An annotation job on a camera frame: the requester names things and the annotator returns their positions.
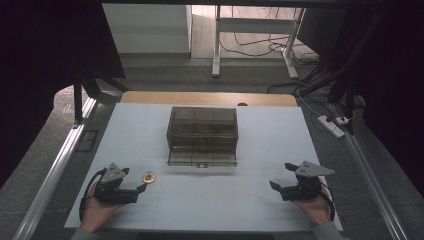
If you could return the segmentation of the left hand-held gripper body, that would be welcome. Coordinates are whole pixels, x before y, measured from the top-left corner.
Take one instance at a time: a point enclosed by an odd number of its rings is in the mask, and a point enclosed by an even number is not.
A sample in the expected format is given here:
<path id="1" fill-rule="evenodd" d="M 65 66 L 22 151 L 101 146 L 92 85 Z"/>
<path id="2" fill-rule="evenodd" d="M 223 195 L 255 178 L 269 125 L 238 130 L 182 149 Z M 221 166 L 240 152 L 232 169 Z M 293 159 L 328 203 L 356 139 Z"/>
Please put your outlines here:
<path id="1" fill-rule="evenodd" d="M 115 163 L 111 163 L 96 185 L 94 196 L 104 204 L 122 205 L 136 203 L 137 189 L 121 189 L 120 185 L 126 176 Z"/>

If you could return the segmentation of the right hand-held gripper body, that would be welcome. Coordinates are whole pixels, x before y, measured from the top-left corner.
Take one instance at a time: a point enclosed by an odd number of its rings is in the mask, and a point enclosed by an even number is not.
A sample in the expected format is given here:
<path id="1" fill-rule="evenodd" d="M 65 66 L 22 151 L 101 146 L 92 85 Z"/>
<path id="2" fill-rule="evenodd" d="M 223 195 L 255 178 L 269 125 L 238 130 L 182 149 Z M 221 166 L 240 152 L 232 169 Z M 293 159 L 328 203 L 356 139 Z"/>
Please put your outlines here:
<path id="1" fill-rule="evenodd" d="M 296 186 L 282 187 L 280 194 L 284 201 L 308 200 L 319 195 L 322 190 L 319 176 L 334 174 L 335 171 L 312 162 L 304 161 L 294 172 Z"/>

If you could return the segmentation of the transparent brown drawer box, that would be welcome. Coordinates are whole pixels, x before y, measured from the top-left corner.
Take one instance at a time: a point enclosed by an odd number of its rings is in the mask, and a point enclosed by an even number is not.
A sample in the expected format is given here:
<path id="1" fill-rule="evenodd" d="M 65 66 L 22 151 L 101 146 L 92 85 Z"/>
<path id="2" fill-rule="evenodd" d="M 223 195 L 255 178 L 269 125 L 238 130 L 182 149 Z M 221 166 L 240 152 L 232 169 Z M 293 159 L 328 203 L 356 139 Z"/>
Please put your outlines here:
<path id="1" fill-rule="evenodd" d="M 174 106 L 167 129 L 167 163 L 197 168 L 235 167 L 238 137 L 235 108 Z"/>

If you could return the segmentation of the person's right hand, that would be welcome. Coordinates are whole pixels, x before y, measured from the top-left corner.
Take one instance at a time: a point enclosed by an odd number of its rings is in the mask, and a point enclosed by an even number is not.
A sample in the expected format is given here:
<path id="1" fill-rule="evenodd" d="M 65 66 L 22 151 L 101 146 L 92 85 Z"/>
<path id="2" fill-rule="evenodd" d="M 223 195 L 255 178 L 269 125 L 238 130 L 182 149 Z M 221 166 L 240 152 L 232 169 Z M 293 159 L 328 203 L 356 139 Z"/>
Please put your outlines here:
<path id="1" fill-rule="evenodd" d="M 331 222 L 330 206 L 326 199 L 323 198 L 323 195 L 328 196 L 325 189 L 313 199 L 294 201 L 294 204 L 299 207 L 315 225 Z"/>

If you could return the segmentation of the person's left hand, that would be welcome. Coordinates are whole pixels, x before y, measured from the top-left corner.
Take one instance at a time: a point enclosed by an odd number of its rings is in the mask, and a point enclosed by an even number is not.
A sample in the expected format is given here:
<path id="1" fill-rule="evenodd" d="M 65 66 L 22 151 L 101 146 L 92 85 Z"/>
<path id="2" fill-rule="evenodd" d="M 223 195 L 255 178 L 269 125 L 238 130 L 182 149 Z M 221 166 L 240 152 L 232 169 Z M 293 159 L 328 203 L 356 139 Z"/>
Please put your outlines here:
<path id="1" fill-rule="evenodd" d="M 101 203 L 95 196 L 94 192 L 97 183 L 94 183 L 86 199 L 84 200 L 84 213 L 81 220 L 80 228 L 89 232 L 95 233 L 99 230 L 112 216 L 121 208 L 121 205 L 110 205 Z"/>

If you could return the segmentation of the dark floor hatch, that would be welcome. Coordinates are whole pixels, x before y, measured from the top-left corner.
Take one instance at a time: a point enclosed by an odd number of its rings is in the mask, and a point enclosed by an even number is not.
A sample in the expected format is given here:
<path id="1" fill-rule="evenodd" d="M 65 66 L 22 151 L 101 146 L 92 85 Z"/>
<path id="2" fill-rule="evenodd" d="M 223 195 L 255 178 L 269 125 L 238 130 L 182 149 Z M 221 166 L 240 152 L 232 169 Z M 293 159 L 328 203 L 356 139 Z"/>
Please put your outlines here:
<path id="1" fill-rule="evenodd" d="M 98 130 L 84 130 L 78 140 L 76 151 L 83 153 L 91 152 L 97 140 L 98 133 Z"/>

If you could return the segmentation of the white power strip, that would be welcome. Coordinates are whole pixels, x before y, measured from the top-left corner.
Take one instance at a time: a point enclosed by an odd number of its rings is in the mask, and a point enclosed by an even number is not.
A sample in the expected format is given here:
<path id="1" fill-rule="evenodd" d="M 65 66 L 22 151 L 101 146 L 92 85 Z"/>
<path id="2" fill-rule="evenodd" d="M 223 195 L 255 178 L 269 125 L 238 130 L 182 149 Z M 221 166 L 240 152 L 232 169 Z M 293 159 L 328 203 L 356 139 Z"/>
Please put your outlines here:
<path id="1" fill-rule="evenodd" d="M 341 138 L 345 133 L 332 122 L 326 115 L 319 116 L 317 120 L 336 138 Z"/>

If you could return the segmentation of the white table mat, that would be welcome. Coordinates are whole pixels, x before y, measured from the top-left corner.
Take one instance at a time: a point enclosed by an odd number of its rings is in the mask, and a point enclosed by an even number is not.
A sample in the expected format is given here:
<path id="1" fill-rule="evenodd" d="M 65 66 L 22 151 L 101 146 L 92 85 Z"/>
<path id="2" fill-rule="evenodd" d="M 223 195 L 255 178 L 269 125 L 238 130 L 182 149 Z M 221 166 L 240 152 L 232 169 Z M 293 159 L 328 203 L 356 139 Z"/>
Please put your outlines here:
<path id="1" fill-rule="evenodd" d="M 300 232 L 310 220 L 270 186 L 296 183 L 286 163 L 317 162 L 298 107 L 237 109 L 239 138 L 234 166 L 170 166 L 166 132 L 171 108 L 161 104 L 115 106 L 88 173 L 112 163 L 128 169 L 122 183 L 134 189 L 156 173 L 137 202 L 120 208 L 106 228 L 152 232 Z"/>

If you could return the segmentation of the black metal stand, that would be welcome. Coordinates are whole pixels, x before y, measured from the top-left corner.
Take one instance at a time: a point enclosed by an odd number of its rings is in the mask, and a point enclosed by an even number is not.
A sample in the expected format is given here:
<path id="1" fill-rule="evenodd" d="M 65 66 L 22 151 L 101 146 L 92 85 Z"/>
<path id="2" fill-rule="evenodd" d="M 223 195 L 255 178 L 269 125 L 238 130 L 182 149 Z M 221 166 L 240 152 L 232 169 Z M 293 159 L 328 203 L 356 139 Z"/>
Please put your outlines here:
<path id="1" fill-rule="evenodd" d="M 298 92 L 300 97 L 334 83 L 327 95 L 330 103 L 346 94 L 346 114 L 353 116 L 354 80 L 352 69 L 358 62 L 367 42 L 384 16 L 378 9 L 307 10 L 307 39 L 326 47 L 319 50 L 320 67 L 327 72 L 320 79 Z"/>
<path id="2" fill-rule="evenodd" d="M 82 73 L 78 73 L 73 81 L 74 88 L 74 127 L 82 124 L 83 121 L 83 108 L 82 108 L 82 90 L 85 90 L 90 98 L 96 99 L 101 90 L 96 82 L 100 79 L 121 92 L 129 91 L 129 88 L 119 83 L 117 80 L 106 75 L 97 69 L 90 69 Z"/>

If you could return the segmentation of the wooden table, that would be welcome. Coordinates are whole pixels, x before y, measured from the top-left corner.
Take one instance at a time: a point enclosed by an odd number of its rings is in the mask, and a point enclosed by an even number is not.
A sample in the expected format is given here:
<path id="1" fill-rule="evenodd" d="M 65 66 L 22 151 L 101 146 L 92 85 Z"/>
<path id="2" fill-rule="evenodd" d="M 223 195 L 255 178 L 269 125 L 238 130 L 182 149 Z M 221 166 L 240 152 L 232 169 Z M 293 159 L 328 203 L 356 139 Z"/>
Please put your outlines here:
<path id="1" fill-rule="evenodd" d="M 173 104 L 173 105 L 217 105 L 262 107 L 296 107 L 297 102 L 290 94 L 224 93 L 224 92 L 159 92 L 127 91 L 121 103 Z"/>

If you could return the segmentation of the black curtain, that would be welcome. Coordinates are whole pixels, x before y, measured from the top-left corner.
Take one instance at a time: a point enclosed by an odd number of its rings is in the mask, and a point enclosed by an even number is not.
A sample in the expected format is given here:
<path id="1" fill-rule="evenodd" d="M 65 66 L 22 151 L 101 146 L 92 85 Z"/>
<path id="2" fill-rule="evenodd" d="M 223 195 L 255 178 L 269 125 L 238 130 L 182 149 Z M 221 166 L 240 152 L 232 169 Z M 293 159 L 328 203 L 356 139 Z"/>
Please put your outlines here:
<path id="1" fill-rule="evenodd" d="M 365 8 L 308 9 L 298 39 L 339 70 L 371 20 Z M 364 120 L 424 197 L 424 0 L 394 0 L 350 73 Z"/>
<path id="2" fill-rule="evenodd" d="M 0 187 L 56 93 L 93 70 L 125 76 L 102 0 L 0 0 Z"/>

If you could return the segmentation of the white cabinet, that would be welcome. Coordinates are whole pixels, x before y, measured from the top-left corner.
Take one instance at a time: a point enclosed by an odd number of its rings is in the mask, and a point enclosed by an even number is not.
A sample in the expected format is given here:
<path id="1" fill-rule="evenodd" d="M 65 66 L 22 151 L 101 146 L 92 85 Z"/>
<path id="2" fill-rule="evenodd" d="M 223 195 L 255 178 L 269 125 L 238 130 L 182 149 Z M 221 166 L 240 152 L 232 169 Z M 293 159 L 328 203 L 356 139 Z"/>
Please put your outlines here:
<path id="1" fill-rule="evenodd" d="M 191 5 L 102 6 L 119 53 L 191 52 Z"/>

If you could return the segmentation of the aluminium rail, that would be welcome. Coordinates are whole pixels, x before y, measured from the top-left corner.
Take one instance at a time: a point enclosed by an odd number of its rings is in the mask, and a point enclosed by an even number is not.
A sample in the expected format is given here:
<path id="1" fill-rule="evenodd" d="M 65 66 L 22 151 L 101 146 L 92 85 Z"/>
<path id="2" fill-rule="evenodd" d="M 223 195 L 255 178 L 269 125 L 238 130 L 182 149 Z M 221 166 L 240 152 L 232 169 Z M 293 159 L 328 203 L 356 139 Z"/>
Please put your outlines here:
<path id="1" fill-rule="evenodd" d="M 84 103 L 80 123 L 75 127 L 72 127 L 69 131 L 59 153 L 57 154 L 49 172 L 41 184 L 12 240 L 31 240 L 96 103 L 97 100 L 93 98 L 88 98 Z"/>
<path id="2" fill-rule="evenodd" d="M 367 157 L 356 139 L 352 124 L 348 123 L 346 126 L 343 126 L 343 130 L 345 133 L 346 143 L 353 155 L 362 178 L 368 187 L 372 199 L 379 209 L 380 215 L 385 222 L 391 238 L 393 240 L 409 240 L 405 228 L 402 226 L 394 207 L 377 180 L 371 166 L 368 163 Z"/>

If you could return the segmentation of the white metal desk frame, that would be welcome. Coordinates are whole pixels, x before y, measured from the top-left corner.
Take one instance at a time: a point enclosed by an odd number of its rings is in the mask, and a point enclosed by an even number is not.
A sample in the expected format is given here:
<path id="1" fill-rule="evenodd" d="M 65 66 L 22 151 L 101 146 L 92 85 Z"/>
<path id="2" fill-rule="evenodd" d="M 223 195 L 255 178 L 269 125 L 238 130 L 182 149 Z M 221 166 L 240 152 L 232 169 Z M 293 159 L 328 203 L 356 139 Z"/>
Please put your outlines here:
<path id="1" fill-rule="evenodd" d="M 253 34 L 288 34 L 286 47 L 281 51 L 288 75 L 291 79 L 298 78 L 292 60 L 292 48 L 304 14 L 300 8 L 293 20 L 287 19 L 255 19 L 255 18 L 222 18 L 221 6 L 215 7 L 215 42 L 212 64 L 212 76 L 220 76 L 220 33 L 253 33 Z"/>

